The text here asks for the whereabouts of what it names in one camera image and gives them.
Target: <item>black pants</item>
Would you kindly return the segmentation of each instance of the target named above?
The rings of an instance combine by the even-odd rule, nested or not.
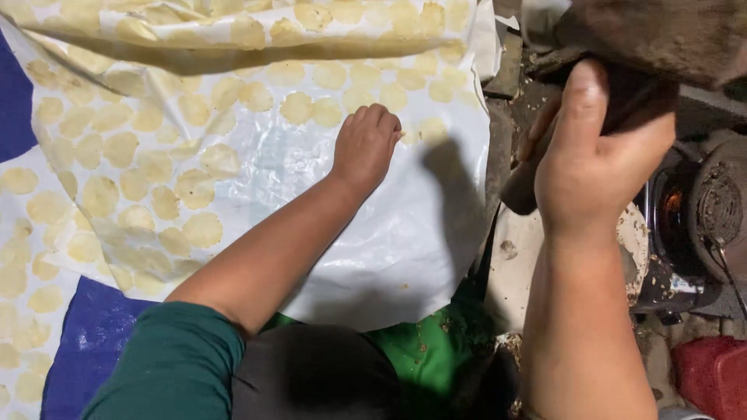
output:
[[[234,420],[404,419],[386,356],[345,327],[288,325],[247,342],[233,379]]]

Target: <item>green shirt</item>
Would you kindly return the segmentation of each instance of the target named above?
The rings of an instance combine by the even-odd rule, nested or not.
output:
[[[230,419],[237,330],[206,306],[169,302],[137,319],[111,377],[83,419]]]

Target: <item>red plastic box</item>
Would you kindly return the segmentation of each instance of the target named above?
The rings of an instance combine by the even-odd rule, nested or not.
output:
[[[747,419],[747,341],[706,337],[672,349],[683,398],[718,420]]]

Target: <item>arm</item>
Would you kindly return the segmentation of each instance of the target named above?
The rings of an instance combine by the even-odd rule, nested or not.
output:
[[[378,104],[348,116],[329,175],[241,236],[167,301],[211,307],[256,334],[384,179],[401,129]]]
[[[644,110],[604,137],[604,69],[584,61],[568,80],[535,183],[545,243],[521,349],[524,402],[543,419],[657,418],[628,315],[616,222],[675,138],[673,92],[662,86],[655,113]]]

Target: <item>person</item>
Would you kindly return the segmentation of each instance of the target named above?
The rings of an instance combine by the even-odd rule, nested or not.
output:
[[[675,95],[600,136],[608,92],[604,68],[580,62],[521,151],[554,130],[536,177],[545,242],[521,350],[533,419],[657,417],[615,229],[675,138]],[[381,105],[349,115],[327,176],[138,318],[83,419],[406,418],[391,363],[363,336],[302,324],[259,334],[384,179],[401,135]]]

